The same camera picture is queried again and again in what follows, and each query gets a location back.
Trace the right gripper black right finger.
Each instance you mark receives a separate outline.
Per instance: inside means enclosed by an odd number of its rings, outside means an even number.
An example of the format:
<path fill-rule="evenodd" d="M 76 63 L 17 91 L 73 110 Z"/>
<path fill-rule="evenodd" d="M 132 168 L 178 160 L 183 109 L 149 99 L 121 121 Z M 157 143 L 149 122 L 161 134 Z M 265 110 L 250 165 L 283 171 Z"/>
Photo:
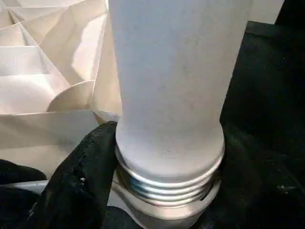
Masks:
<path fill-rule="evenodd" d="M 204 212 L 204 229 L 302 229 L 305 187 L 252 135 L 224 127 L 221 187 Z"/>

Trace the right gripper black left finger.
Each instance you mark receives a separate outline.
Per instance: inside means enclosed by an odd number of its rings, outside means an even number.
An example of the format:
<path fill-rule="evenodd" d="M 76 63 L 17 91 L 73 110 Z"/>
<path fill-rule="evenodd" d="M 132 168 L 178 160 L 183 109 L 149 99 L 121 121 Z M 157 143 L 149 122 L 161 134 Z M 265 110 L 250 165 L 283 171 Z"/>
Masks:
<path fill-rule="evenodd" d="M 117 123 L 89 132 L 58 166 L 30 213 L 32 229 L 100 229 L 117 167 Z"/>

